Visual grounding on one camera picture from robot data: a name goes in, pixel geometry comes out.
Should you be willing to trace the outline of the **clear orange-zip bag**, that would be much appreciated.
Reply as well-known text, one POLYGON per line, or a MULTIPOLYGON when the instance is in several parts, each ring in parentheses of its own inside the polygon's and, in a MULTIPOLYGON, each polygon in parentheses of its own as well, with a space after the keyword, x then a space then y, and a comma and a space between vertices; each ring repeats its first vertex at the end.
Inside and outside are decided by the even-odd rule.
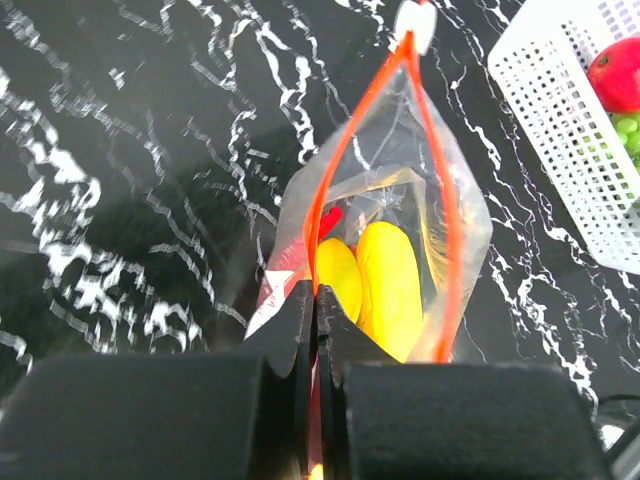
POLYGON ((304 280, 400 362, 445 363, 492 235, 488 207, 422 85, 429 1, 405 1, 396 46, 352 116, 289 181, 248 332, 304 280))

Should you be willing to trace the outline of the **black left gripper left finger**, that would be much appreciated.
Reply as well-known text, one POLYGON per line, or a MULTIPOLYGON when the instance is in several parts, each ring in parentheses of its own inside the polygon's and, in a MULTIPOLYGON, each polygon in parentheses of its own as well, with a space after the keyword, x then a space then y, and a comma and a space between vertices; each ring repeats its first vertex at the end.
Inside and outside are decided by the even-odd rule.
POLYGON ((5 479, 299 479, 307 468, 313 289, 225 353, 38 363, 1 418, 5 479))

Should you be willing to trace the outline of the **red chili pepper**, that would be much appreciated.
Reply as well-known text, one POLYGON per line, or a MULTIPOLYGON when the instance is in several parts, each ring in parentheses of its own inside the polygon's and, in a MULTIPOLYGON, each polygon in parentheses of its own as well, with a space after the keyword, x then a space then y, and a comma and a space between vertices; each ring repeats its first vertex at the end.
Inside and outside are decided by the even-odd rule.
POLYGON ((320 220, 318 229, 318 240, 322 241, 338 225, 343 216, 343 211, 339 206, 333 206, 324 214, 320 220))

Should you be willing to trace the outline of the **yellow orange mango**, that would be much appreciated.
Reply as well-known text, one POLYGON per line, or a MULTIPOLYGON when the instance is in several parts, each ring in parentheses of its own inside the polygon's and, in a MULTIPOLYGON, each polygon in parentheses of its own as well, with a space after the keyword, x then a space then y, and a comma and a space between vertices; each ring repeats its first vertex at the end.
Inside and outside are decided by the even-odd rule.
POLYGON ((363 287, 357 325, 386 353, 404 362, 423 329, 421 285, 411 242, 399 227, 377 221, 362 233, 356 260, 363 287))

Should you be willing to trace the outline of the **watermelon slice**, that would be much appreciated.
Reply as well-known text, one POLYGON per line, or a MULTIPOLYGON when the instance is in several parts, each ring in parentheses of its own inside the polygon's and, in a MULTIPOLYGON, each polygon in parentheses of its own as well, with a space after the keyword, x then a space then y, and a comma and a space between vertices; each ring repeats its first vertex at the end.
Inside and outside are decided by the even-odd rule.
POLYGON ((248 339, 276 315, 298 281, 309 279, 308 253, 302 235, 276 244, 264 272, 257 308, 249 321, 244 339, 248 339))

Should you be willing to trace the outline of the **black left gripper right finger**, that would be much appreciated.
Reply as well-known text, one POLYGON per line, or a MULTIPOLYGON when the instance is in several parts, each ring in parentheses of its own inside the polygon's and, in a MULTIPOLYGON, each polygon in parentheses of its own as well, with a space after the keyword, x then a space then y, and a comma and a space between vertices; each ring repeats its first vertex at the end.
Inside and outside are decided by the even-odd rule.
POLYGON ((328 479, 608 479, 574 384, 535 364, 401 364, 317 296, 328 479))

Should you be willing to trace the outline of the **yellow starfruit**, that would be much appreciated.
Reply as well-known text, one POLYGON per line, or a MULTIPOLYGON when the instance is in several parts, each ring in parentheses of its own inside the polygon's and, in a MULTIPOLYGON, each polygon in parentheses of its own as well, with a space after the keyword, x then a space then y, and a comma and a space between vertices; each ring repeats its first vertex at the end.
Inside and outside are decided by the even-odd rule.
POLYGON ((330 286, 346 316, 356 323, 362 306, 362 280, 356 258, 338 238, 322 241, 316 252, 319 282, 330 286))

